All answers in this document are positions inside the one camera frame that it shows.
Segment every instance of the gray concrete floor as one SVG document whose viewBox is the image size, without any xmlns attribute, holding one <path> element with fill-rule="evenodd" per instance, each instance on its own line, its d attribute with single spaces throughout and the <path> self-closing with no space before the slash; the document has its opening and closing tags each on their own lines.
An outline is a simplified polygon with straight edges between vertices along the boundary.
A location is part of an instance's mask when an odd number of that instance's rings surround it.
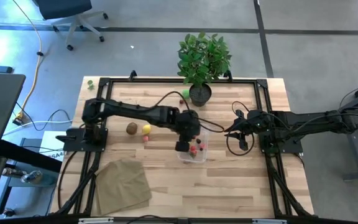
<svg viewBox="0 0 358 224">
<path fill-rule="evenodd" d="M 42 20 L 31 0 L 18 3 L 36 23 L 49 22 Z M 261 0 L 260 4 L 267 29 L 358 30 L 356 0 Z M 92 11 L 102 9 L 110 20 L 94 18 L 94 26 L 257 28 L 252 0 L 94 0 Z M 15 5 L 0 0 L 0 24 L 26 23 Z M 37 88 L 26 107 L 34 120 L 45 120 L 56 109 L 67 110 L 72 117 L 85 75 L 128 75 L 136 70 L 139 75 L 174 76 L 178 41 L 186 35 L 103 32 L 106 41 L 100 43 L 90 32 L 77 32 L 72 43 L 75 50 L 69 52 L 64 44 L 66 34 L 40 32 L 46 56 Z M 233 54 L 231 70 L 235 77 L 266 77 L 258 34 L 220 35 Z M 284 78 L 291 109 L 296 113 L 336 109 L 341 98 L 358 87 L 357 35 L 268 35 L 267 43 L 274 75 Z M 19 103 L 31 87 L 38 48 L 32 31 L 0 30 L 0 65 L 12 66 L 14 73 L 27 76 Z M 60 114 L 55 119 L 65 118 Z M 47 130 L 63 131 L 67 127 L 52 124 Z M 5 138 L 18 144 L 23 137 L 41 138 L 42 132 L 29 127 Z M 324 218 L 358 221 L 358 180 L 342 181 L 343 174 L 356 171 L 346 137 L 315 134 L 305 137 L 302 144 L 315 213 Z M 20 192 L 10 199 L 11 206 L 21 211 L 18 217 L 37 214 L 26 212 L 32 203 L 20 203 Z M 34 200 L 47 203 L 50 193 L 45 189 L 32 195 Z M 45 213 L 45 209 L 40 207 L 37 212 Z"/>
</svg>

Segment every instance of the chair base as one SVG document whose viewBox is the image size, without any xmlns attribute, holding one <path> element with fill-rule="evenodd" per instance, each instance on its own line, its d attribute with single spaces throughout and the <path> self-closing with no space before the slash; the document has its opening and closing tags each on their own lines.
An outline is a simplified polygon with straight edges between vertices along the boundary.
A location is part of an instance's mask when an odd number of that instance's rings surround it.
<svg viewBox="0 0 358 224">
<path fill-rule="evenodd" d="M 70 16 L 70 17 L 66 17 L 63 19 L 60 19 L 58 21 L 55 21 L 52 23 L 53 29 L 55 32 L 58 32 L 59 30 L 57 29 L 56 25 L 63 25 L 63 24 L 69 24 L 70 28 L 68 30 L 68 35 L 66 38 L 66 46 L 68 50 L 73 50 L 73 46 L 70 45 L 70 40 L 73 37 L 74 31 L 75 29 L 79 26 L 81 27 L 81 29 L 83 29 L 84 27 L 88 28 L 90 31 L 92 31 L 94 34 L 96 34 L 99 37 L 100 42 L 104 42 L 104 37 L 100 34 L 99 31 L 97 31 L 89 22 L 88 22 L 88 18 L 90 17 L 94 17 L 94 16 L 100 16 L 103 15 L 104 19 L 108 19 L 108 15 L 104 12 L 104 11 L 97 11 L 97 12 L 92 12 L 92 13 L 88 13 L 88 14 L 77 14 L 75 16 Z"/>
</svg>

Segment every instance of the yellow ball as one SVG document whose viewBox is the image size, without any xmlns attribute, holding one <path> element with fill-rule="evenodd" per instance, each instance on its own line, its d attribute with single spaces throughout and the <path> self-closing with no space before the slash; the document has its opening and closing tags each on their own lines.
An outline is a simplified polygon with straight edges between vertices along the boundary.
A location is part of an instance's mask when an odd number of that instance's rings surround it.
<svg viewBox="0 0 358 224">
<path fill-rule="evenodd" d="M 152 131 L 152 126 L 149 124 L 146 124 L 145 126 L 143 126 L 142 128 L 142 134 L 148 134 Z"/>
</svg>

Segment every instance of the tan towel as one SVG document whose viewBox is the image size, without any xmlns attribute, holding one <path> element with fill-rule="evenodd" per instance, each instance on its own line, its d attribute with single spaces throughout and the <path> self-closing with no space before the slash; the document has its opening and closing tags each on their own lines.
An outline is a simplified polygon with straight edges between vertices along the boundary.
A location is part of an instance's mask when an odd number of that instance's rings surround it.
<svg viewBox="0 0 358 224">
<path fill-rule="evenodd" d="M 142 163 L 123 159 L 98 170 L 95 197 L 95 215 L 149 206 L 152 194 Z"/>
</svg>

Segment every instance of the wooden table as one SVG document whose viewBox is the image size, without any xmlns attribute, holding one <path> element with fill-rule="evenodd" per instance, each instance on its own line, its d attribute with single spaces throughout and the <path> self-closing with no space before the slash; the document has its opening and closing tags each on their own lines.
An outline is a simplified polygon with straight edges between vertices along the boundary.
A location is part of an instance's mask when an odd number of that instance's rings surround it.
<svg viewBox="0 0 358 224">
<path fill-rule="evenodd" d="M 81 114 L 85 100 L 96 97 L 100 77 L 84 77 L 73 126 L 82 124 Z M 95 90 L 88 90 L 88 80 L 95 84 Z M 269 78 L 268 88 L 273 110 L 289 111 L 287 93 L 281 78 Z M 169 91 L 182 91 L 188 86 L 178 83 L 115 83 L 112 99 L 142 106 L 154 105 Z M 251 85 L 212 84 L 213 95 L 208 103 L 197 108 L 199 117 L 229 127 L 236 118 L 232 112 L 233 101 L 241 101 L 256 109 L 255 93 Z M 179 105 L 179 96 L 170 95 L 161 105 Z M 241 105 L 235 105 L 246 112 Z M 204 164 L 184 164 L 177 158 L 174 150 L 178 139 L 176 133 L 168 129 L 152 127 L 150 141 L 143 143 L 142 136 L 130 136 L 126 126 L 131 121 L 140 127 L 146 124 L 130 118 L 113 116 L 108 118 L 109 137 L 106 150 L 102 153 L 100 167 L 118 159 L 137 159 L 143 162 L 147 180 L 152 191 L 150 206 L 137 210 L 112 213 L 115 217 L 138 217 L 158 215 L 162 217 L 201 217 L 201 218 L 272 218 L 273 208 L 265 157 L 259 149 L 257 136 L 255 147 L 248 155 L 237 157 L 226 148 L 223 133 L 210 133 L 208 159 Z M 232 149 L 238 149 L 238 141 L 230 140 Z M 65 156 L 63 166 L 70 153 Z M 84 153 L 77 153 L 67 167 L 62 182 L 62 203 L 72 194 L 80 179 Z M 288 188 L 304 208 L 313 213 L 305 171 L 299 160 L 292 154 L 283 154 L 283 164 Z M 281 191 L 278 190 L 280 208 L 284 211 Z M 83 211 L 88 187 L 83 194 Z M 54 195 L 51 212 L 57 210 L 57 194 Z"/>
</svg>

